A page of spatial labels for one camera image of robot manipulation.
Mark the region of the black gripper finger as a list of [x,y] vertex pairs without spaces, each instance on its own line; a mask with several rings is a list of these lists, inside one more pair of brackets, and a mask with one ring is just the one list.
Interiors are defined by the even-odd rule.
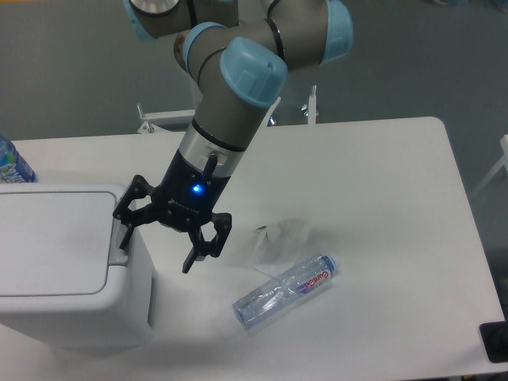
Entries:
[[156,207],[151,202],[139,209],[130,208],[135,200],[151,197],[154,190],[155,187],[151,186],[142,175],[135,175],[121,196],[113,211],[113,217],[127,228],[119,244],[120,249],[126,249],[136,227],[153,223],[158,217]]
[[187,233],[192,243],[187,258],[183,262],[182,272],[187,274],[196,261],[203,261],[207,256],[218,258],[225,246],[233,226],[233,217],[229,213],[212,213],[211,220],[215,236],[207,241],[202,233],[202,227],[196,221],[186,219]]

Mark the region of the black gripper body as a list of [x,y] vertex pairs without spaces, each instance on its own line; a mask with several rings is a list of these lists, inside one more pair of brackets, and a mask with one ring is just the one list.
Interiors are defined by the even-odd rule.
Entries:
[[204,176],[177,151],[152,193],[158,222],[179,232],[207,224],[228,181],[228,177]]

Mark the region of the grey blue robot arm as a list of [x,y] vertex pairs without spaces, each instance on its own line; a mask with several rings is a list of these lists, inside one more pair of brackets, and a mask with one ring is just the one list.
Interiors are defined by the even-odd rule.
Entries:
[[113,216],[126,228],[159,222],[187,233],[192,248],[183,270],[218,257],[232,228],[214,206],[264,124],[291,71],[346,55],[353,42],[340,1],[268,1],[266,17],[243,24],[235,1],[127,1],[137,35],[155,40],[182,33],[175,52],[202,99],[158,186],[137,175]]

